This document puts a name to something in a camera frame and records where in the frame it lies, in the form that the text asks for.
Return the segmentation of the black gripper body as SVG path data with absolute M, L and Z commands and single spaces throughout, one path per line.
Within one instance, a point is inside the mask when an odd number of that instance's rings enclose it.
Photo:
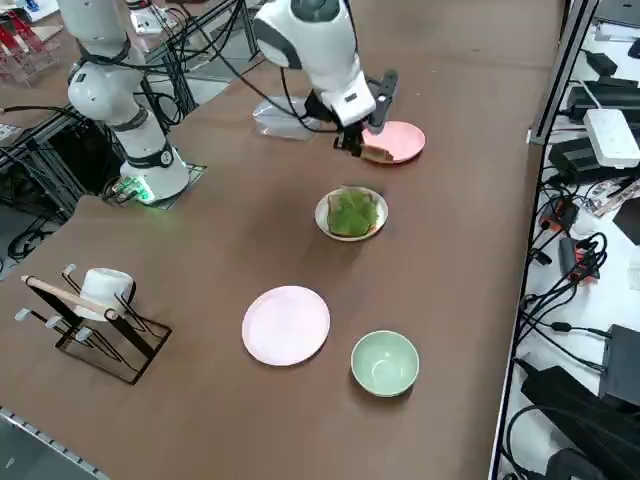
M 320 121 L 322 124 L 329 124 L 329 127 L 312 127 L 311 131 L 314 133 L 326 133 L 326 134 L 343 134 L 347 132 L 359 132 L 361 133 L 366 126 L 364 120 L 356 121 L 353 124 L 348 126 L 344 126 L 341 123 L 341 120 L 338 118 L 337 114 L 326 107 L 320 96 L 314 91 L 311 90 L 309 95 L 307 96 L 305 103 L 305 116 L 304 119 L 312 118 Z

